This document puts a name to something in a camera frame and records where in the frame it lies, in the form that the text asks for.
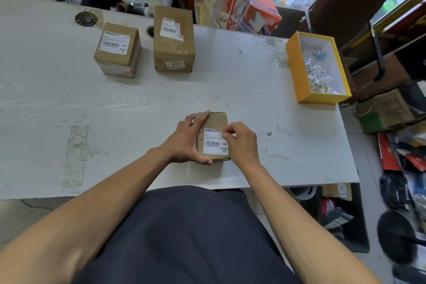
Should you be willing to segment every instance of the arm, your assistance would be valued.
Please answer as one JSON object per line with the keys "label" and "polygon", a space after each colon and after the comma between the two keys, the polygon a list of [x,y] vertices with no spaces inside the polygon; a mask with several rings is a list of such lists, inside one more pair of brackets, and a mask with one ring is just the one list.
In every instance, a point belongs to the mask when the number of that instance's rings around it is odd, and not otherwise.
{"label": "arm", "polygon": [[260,165],[253,131],[237,122],[224,129],[223,137],[229,142],[232,160],[256,194],[285,256],[303,283],[380,284]]}
{"label": "arm", "polygon": [[210,114],[180,121],[159,147],[67,202],[0,253],[0,283],[69,283],[91,261],[140,196],[171,162],[211,165],[195,149]]}

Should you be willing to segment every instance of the barcode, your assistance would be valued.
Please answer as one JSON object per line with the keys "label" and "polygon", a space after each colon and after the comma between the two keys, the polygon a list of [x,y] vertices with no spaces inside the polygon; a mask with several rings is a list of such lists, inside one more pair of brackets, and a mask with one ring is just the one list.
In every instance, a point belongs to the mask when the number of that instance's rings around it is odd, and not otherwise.
{"label": "barcode", "polygon": [[166,32],[171,32],[173,34],[176,34],[177,30],[174,30],[173,28],[167,28],[167,27],[163,27],[163,30]]}
{"label": "barcode", "polygon": [[206,146],[213,146],[213,147],[219,147],[219,142],[209,142],[208,140],[205,142]]}
{"label": "barcode", "polygon": [[118,44],[118,43],[110,43],[110,42],[107,42],[107,41],[104,41],[104,45],[112,46],[112,47],[119,47],[120,46],[120,44]]}

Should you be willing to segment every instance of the person's right arm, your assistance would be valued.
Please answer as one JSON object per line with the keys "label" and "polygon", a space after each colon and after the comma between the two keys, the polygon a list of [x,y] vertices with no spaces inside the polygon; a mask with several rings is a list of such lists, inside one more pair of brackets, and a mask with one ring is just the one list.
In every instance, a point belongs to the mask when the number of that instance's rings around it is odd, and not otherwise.
{"label": "person's right arm", "polygon": [[223,137],[229,142],[233,162],[256,194],[285,256],[303,283],[380,284],[260,164],[253,131],[242,122],[235,122],[223,130]]}

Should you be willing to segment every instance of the person's right hand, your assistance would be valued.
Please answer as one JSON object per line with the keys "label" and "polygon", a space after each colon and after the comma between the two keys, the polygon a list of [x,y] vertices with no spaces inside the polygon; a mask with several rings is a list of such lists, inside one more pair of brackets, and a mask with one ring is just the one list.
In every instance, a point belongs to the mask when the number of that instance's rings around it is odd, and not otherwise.
{"label": "person's right hand", "polygon": [[229,143],[229,151],[232,161],[243,169],[248,165],[258,164],[256,133],[250,130],[242,122],[233,122],[222,131],[222,136]]}

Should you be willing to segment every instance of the table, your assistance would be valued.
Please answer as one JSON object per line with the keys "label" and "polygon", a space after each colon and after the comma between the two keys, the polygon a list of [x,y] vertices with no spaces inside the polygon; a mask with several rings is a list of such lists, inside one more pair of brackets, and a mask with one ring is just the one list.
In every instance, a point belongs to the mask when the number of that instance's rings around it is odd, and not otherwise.
{"label": "table", "polygon": [[[280,185],[358,182],[338,107],[296,103],[284,39],[195,25],[193,72],[157,73],[152,18],[91,10],[99,23],[85,28],[81,6],[0,4],[0,199],[81,193],[207,109],[257,133]],[[139,29],[135,79],[106,76],[93,59],[105,22]],[[227,161],[171,164],[150,189],[184,184],[248,187]]]}

